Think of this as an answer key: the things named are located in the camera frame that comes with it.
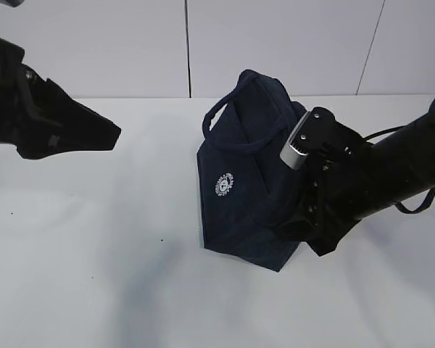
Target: white table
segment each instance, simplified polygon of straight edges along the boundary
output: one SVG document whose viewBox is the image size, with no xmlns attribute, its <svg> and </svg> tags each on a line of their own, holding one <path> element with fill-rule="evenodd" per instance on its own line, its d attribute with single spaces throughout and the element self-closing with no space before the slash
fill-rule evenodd
<svg viewBox="0 0 435 348">
<path fill-rule="evenodd" d="M 299 100 L 365 135 L 432 99 Z M 325 257 L 303 244 L 274 273 L 202 248 L 195 156 L 214 99 L 82 102 L 123 128 L 113 152 L 0 146 L 0 348 L 435 348 L 435 204 L 370 217 Z"/>
</svg>

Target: white wall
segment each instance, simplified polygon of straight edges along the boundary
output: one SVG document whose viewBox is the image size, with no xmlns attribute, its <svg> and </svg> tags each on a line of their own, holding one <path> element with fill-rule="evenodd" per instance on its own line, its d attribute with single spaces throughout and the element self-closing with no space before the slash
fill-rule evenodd
<svg viewBox="0 0 435 348">
<path fill-rule="evenodd" d="M 73 96 L 188 96 L 184 24 L 178 0 L 0 4 L 0 36 Z"/>
<path fill-rule="evenodd" d="M 194 96 L 219 96 L 246 69 L 291 95 L 355 94 L 382 0 L 189 0 Z"/>
<path fill-rule="evenodd" d="M 0 36 L 73 96 L 186 97 L 184 8 L 26 0 L 0 4 Z M 435 93 L 435 0 L 188 0 L 188 31 L 195 97 L 222 96 L 245 68 L 293 96 Z"/>
<path fill-rule="evenodd" d="M 361 94 L 435 94 L 435 0 L 386 0 Z"/>
</svg>

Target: circular emblem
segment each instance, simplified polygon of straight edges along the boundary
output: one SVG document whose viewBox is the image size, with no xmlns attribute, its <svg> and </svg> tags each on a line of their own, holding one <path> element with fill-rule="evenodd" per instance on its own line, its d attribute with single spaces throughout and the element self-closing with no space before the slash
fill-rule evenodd
<svg viewBox="0 0 435 348">
<path fill-rule="evenodd" d="M 216 194 L 219 197 L 225 196 L 229 193 L 233 186 L 233 175 L 226 173 L 219 178 L 216 183 Z"/>
</svg>

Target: panel seam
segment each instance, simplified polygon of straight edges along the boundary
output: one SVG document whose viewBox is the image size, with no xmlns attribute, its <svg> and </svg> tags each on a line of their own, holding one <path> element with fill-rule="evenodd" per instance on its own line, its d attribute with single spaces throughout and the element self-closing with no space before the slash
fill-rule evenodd
<svg viewBox="0 0 435 348">
<path fill-rule="evenodd" d="M 382 8 L 380 9 L 380 13 L 379 13 L 379 15 L 378 15 L 377 24 L 376 24 L 376 29 L 374 30 L 374 35 L 372 36 L 372 41 L 370 42 L 368 55 L 367 55 L 367 57 L 365 58 L 365 62 L 364 62 L 364 67 L 362 67 L 362 73 L 361 73 L 361 77 L 360 77 L 360 82 L 359 82 L 358 85 L 357 85 L 356 95 L 358 95 L 359 92 L 360 92 L 360 87 L 361 87 L 361 83 L 363 82 L 363 77 L 364 77 L 364 73 L 365 73 L 365 68 L 366 68 L 366 66 L 368 65 L 370 52 L 372 51 L 372 45 L 374 44 L 374 40 L 376 39 L 376 34 L 377 34 L 378 24 L 380 23 L 380 19 L 382 18 L 382 12 L 384 11 L 384 7 L 385 7 L 385 0 L 384 0 L 384 2 L 382 3 Z"/>
</svg>

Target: cable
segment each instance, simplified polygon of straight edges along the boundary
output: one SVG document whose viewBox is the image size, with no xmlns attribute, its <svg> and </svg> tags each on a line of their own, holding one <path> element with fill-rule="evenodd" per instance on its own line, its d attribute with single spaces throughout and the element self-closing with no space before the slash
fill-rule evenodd
<svg viewBox="0 0 435 348">
<path fill-rule="evenodd" d="M 383 136 L 385 134 L 388 133 L 393 133 L 396 131 L 399 131 L 401 128 L 403 128 L 404 126 L 399 126 L 399 127 L 394 127 L 394 128 L 390 128 L 390 129 L 386 129 L 386 130 L 381 130 L 380 132 L 374 133 L 374 134 L 370 134 L 369 136 L 366 136 L 364 138 L 364 140 L 369 141 L 371 139 L 377 138 L 378 136 Z"/>
</svg>

